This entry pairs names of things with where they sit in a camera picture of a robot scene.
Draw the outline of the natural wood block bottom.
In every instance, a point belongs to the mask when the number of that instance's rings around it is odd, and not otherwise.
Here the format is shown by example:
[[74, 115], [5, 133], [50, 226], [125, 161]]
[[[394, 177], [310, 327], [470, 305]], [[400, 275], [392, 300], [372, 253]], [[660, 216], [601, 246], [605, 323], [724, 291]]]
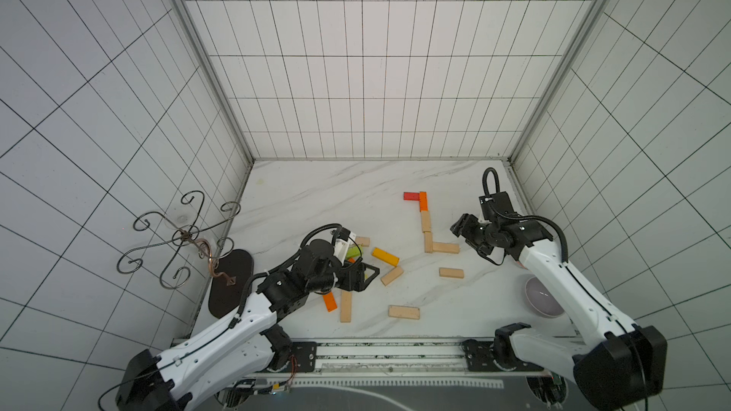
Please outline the natural wood block bottom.
[[418, 307], [390, 306], [388, 308], [388, 317], [394, 319], [418, 321], [421, 319], [421, 312]]

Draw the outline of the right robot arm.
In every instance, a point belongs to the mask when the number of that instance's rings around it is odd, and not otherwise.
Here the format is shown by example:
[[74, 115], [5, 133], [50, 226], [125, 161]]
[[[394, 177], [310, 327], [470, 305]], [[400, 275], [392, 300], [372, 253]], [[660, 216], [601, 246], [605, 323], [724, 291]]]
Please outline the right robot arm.
[[451, 232], [480, 257], [494, 249], [531, 271], [578, 329], [569, 342], [540, 333], [528, 323], [496, 330], [492, 358], [504, 371], [532, 363], [577, 384], [599, 410], [648, 401], [664, 389], [667, 340], [656, 327], [641, 327], [565, 258], [565, 237], [540, 216], [500, 216], [482, 223], [465, 213]]

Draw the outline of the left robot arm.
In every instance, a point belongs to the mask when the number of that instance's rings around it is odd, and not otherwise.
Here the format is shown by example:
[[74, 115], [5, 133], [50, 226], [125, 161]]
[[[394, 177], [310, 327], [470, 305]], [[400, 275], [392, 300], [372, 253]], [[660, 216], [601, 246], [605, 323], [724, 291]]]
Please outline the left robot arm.
[[153, 355], [133, 357], [112, 388], [120, 410], [193, 410], [215, 393], [267, 368], [289, 361], [292, 340], [281, 321], [301, 308], [312, 293], [340, 288], [362, 292], [379, 276], [362, 259], [345, 259], [346, 241], [314, 239], [296, 256], [257, 274], [260, 285], [238, 308], [196, 336]]

